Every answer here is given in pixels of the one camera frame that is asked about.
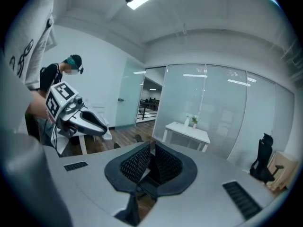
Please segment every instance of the wooden floor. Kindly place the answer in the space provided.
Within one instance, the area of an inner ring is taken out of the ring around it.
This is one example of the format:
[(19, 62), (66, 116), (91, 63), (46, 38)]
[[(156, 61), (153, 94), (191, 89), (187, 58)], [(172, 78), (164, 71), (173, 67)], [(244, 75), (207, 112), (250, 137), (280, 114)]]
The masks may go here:
[[(152, 130), (155, 121), (143, 122), (135, 127), (124, 130), (111, 130), (112, 140), (104, 140), (96, 137), (96, 141), (91, 136), (85, 136), (85, 145), (88, 154), (98, 153), (106, 150), (114, 149), (114, 143), (118, 143), (121, 147), (136, 143), (134, 136), (139, 134), (143, 141), (154, 141), (152, 138)], [(62, 153), (61, 157), (82, 155), (81, 147), (77, 137), (70, 140), (68, 146)]]

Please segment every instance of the white t-shirt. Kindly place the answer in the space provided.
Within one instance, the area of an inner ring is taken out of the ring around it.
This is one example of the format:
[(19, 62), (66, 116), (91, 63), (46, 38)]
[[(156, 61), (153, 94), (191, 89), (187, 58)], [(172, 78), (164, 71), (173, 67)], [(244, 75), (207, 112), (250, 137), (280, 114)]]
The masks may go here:
[[(53, 0), (29, 0), (11, 24), (4, 41), (5, 64), (28, 89), (40, 87), (40, 68), (53, 25)], [(25, 119), (19, 132), (26, 132)]]

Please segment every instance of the person in white shirt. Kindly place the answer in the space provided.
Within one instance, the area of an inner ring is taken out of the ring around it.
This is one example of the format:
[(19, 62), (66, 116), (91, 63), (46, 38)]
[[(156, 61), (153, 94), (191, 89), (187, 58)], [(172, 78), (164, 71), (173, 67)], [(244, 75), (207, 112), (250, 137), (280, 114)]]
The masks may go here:
[[(52, 11), (53, 0), (29, 0), (12, 22), (1, 48), (3, 64), (9, 65), (33, 95), (26, 113), (44, 119), (49, 119), (45, 98), (37, 89), (42, 56), (53, 25)], [(20, 129), (26, 129), (24, 125), (25, 119)]]

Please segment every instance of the person in black shirt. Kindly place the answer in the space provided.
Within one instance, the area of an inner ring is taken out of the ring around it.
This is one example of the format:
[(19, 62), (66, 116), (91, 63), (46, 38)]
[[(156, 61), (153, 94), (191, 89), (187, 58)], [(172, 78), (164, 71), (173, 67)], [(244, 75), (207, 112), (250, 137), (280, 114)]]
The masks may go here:
[[(62, 74), (80, 74), (83, 73), (82, 59), (79, 55), (71, 55), (69, 58), (61, 63), (54, 63), (46, 68), (40, 70), (40, 88), (38, 93), (46, 98), (49, 88), (61, 82)], [(52, 146), (51, 138), (53, 132), (53, 125), (46, 119), (36, 118), (39, 129), (40, 143), (42, 145)]]

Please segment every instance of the gray device surface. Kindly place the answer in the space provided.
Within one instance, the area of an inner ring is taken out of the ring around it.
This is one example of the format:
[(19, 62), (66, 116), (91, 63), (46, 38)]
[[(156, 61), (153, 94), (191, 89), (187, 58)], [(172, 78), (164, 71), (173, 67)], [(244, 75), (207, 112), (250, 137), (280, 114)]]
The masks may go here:
[[(117, 192), (112, 187), (105, 177), (104, 168), (111, 159), (134, 149), (139, 144), (64, 158), (58, 158), (53, 148), (45, 147), (54, 183), (67, 205), (75, 226), (95, 226), (101, 214), (94, 217), (91, 214), (97, 209), (104, 215), (103, 221), (107, 222), (105, 226), (128, 226), (115, 219), (114, 215), (126, 209), (129, 194)], [(194, 182), (180, 195), (158, 198), (149, 214), (139, 224), (140, 227), (244, 224), (244, 217), (222, 186), (232, 181), (237, 181), (261, 208), (265, 208), (274, 200), (268, 188), (227, 160), (212, 153), (197, 152), (169, 143), (165, 145), (192, 158), (197, 165), (198, 173)], [(63, 167), (82, 161), (88, 166), (69, 172)], [(262, 211), (254, 217), (255, 222)]]

